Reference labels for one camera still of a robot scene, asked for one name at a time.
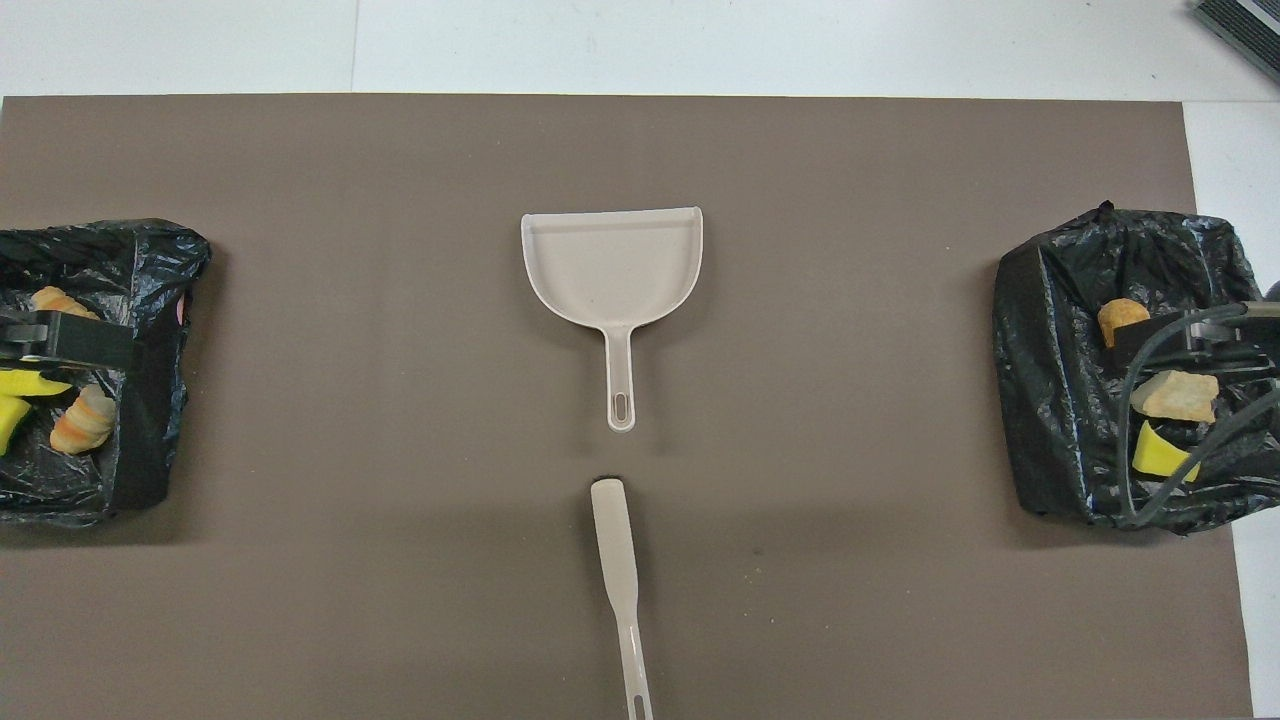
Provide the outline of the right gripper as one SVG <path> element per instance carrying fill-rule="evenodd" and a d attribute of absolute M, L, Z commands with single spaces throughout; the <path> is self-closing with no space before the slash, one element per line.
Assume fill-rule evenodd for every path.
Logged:
<path fill-rule="evenodd" d="M 1158 315 L 1114 332 L 1112 370 L 1124 373 L 1140 347 L 1179 315 Z M 1220 379 L 1277 378 L 1276 318 L 1228 318 L 1197 322 L 1171 334 L 1146 359 L 1142 377 L 1165 370 L 1216 375 Z"/>

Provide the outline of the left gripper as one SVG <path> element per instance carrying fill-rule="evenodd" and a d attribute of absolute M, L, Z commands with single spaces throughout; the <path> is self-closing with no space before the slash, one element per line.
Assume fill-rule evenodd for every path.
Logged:
<path fill-rule="evenodd" d="M 124 372 L 133 359 L 134 336 L 129 327 L 60 311 L 1 313 L 4 369 Z"/>

